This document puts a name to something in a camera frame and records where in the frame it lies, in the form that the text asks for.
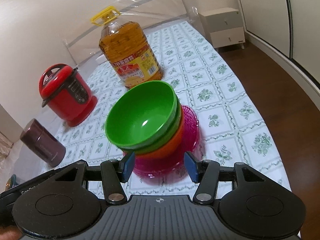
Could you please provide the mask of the left hand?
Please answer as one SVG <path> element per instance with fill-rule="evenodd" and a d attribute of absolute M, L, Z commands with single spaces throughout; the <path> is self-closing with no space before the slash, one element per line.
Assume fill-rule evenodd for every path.
<path fill-rule="evenodd" d="M 17 226 L 1 226 L 0 227 L 0 240 L 19 240 L 22 233 Z"/>

